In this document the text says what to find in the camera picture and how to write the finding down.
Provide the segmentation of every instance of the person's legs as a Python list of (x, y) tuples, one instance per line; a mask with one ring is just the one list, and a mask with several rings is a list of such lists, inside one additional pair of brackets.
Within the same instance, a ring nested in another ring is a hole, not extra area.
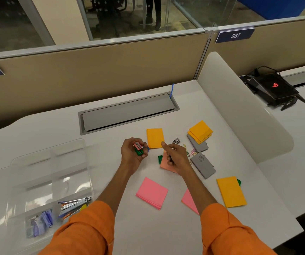
[(155, 30), (161, 29), (161, 0), (154, 0), (156, 11), (156, 26)]
[[(153, 7), (153, 0), (147, 0), (147, 17), (145, 19), (146, 25), (152, 25), (152, 7)], [(143, 25), (143, 20), (138, 22), (140, 25)]]

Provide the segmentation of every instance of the desk number sign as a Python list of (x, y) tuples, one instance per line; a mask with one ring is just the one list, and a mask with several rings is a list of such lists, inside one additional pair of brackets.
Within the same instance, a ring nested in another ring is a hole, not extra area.
[(246, 28), (246, 29), (233, 29), (227, 31), (220, 31), (215, 43), (229, 42), (235, 40), (248, 39), (254, 33), (255, 28)]

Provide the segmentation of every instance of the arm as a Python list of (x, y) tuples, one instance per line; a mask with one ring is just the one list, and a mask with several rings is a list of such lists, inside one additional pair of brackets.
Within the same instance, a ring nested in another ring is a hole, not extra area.
[(184, 179), (201, 216), (203, 254), (276, 255), (251, 228), (242, 225), (224, 206), (217, 203), (191, 167), (184, 147), (164, 142), (162, 146), (169, 155), (168, 165), (177, 166), (176, 171)]
[[(144, 146), (142, 156), (134, 151), (133, 143), (136, 141)], [(148, 155), (147, 146), (141, 139), (124, 141), (121, 164), (108, 186), (96, 201), (55, 232), (40, 255), (112, 254), (116, 212), (130, 176)]]

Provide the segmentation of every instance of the orange sleeve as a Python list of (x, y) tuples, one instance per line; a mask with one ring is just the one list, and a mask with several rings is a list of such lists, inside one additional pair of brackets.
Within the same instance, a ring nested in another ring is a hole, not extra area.
[(94, 201), (70, 217), (39, 255), (112, 254), (115, 216), (103, 201)]
[(224, 206), (211, 204), (201, 214), (203, 255), (276, 255), (256, 233)]

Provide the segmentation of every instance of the yellow object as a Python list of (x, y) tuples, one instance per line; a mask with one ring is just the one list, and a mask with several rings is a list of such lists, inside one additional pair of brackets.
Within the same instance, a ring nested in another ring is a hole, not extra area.
[(247, 205), (235, 176), (217, 179), (217, 184), (227, 208)]
[(148, 147), (150, 149), (161, 148), (161, 142), (164, 141), (162, 129), (147, 129)]
[(84, 204), (80, 209), (79, 209), (79, 211), (81, 212), (83, 209), (85, 209), (85, 208), (87, 208), (88, 206), (87, 206), (87, 204)]
[(191, 127), (189, 131), (192, 132), (199, 141), (204, 141), (213, 132), (203, 121), (200, 121), (198, 124)]
[(211, 134), (210, 134), (203, 141), (200, 141), (191, 131), (188, 131), (188, 134), (197, 142), (197, 144), (201, 144), (202, 142), (204, 142), (207, 138), (209, 138), (211, 136)]

